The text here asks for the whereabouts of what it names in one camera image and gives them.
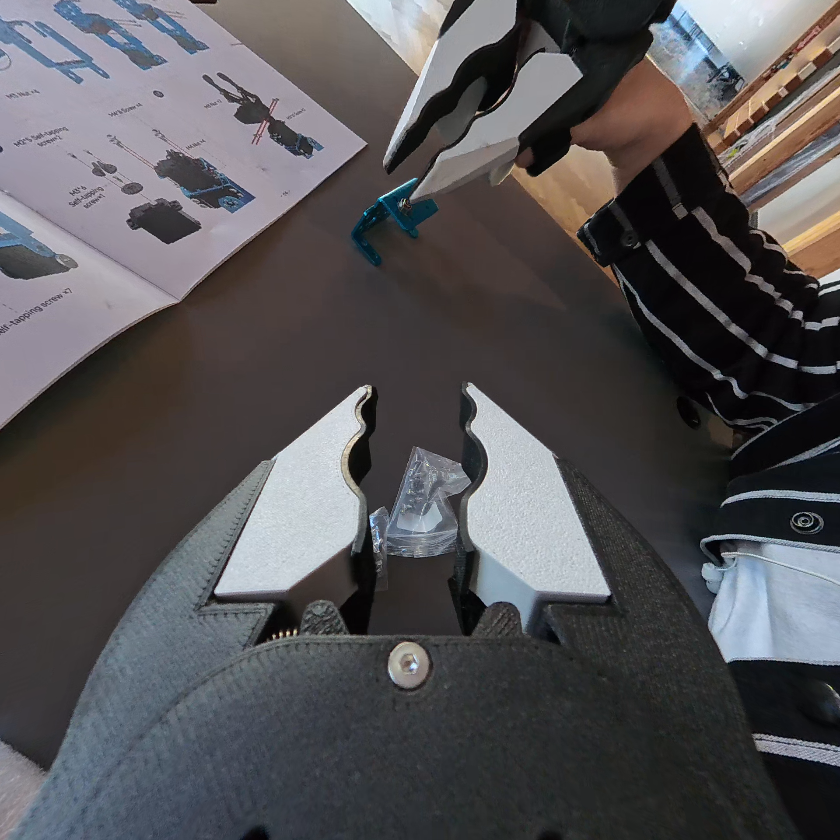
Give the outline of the open instruction manual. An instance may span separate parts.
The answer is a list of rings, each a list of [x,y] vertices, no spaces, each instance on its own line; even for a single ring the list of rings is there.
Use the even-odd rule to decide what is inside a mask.
[[[2,425],[364,148],[191,2],[2,2]]]

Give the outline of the blue metal bracket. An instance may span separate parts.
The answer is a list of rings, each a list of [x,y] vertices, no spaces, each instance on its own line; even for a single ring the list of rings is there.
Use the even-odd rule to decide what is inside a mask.
[[[351,238],[360,252],[372,263],[379,266],[382,257],[367,239],[368,232],[375,226],[387,221],[389,218],[395,220],[395,224],[412,238],[418,237],[417,227],[438,211],[438,205],[434,199],[414,200],[410,198],[417,184],[417,179],[406,182],[395,190],[379,197],[377,201],[367,208],[360,221],[354,226]],[[398,209],[398,203],[404,196],[408,196],[413,205],[411,215],[404,215]]]

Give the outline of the wooden shelving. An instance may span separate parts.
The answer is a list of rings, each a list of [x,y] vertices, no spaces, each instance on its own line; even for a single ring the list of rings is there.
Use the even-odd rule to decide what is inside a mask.
[[[794,32],[797,40],[703,129],[749,206],[838,156],[839,2]]]

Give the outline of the dark desk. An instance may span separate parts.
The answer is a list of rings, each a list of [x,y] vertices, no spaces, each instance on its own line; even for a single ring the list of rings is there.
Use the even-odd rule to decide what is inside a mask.
[[[2,739],[49,767],[124,610],[258,463],[354,388],[378,391],[363,491],[390,506],[417,445],[460,459],[470,381],[569,459],[698,610],[698,542],[727,433],[690,429],[622,293],[513,178],[444,196],[412,241],[351,244],[388,177],[413,73],[346,2],[206,11],[368,147],[198,286],[118,336],[2,431]]]

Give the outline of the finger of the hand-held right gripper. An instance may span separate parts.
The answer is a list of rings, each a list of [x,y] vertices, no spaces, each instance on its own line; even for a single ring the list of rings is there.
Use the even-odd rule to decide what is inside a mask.
[[[524,131],[581,77],[568,55],[540,51],[527,58],[507,95],[475,116],[464,134],[435,156],[416,184],[414,198],[432,198],[511,164]]]
[[[519,61],[559,45],[538,24],[527,39],[510,16],[462,16],[439,35],[395,127],[383,160],[391,173],[436,128],[444,147],[506,93]]]

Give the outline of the small clear screw bag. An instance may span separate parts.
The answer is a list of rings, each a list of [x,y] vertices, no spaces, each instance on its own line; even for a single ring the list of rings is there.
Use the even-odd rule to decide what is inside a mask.
[[[389,522],[388,520],[389,511],[386,507],[378,508],[369,516],[376,575],[375,589],[377,591],[384,591],[387,589],[388,550],[386,531]]]

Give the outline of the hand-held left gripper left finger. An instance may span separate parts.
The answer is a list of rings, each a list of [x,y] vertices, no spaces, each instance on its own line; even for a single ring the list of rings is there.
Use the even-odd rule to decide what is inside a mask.
[[[228,601],[346,601],[369,528],[376,391],[363,385],[273,460],[216,587]]]

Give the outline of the person's right hand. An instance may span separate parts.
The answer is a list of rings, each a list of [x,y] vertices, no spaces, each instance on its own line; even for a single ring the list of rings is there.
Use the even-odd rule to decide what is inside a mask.
[[[693,123],[681,91],[644,58],[627,72],[595,115],[573,127],[571,140],[588,151],[605,154],[616,193],[620,193]]]

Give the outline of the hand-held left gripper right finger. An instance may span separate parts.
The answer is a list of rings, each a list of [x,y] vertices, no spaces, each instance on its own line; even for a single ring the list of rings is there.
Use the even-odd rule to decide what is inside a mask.
[[[470,590],[486,606],[513,604],[523,621],[544,603],[607,603],[610,586],[553,452],[476,385],[462,392],[478,457],[461,515]]]

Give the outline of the person's torso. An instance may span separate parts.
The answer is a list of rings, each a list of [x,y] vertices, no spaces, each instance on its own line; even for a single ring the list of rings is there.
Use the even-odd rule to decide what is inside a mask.
[[[839,837],[839,397],[752,438],[701,542],[709,629],[806,838]]]

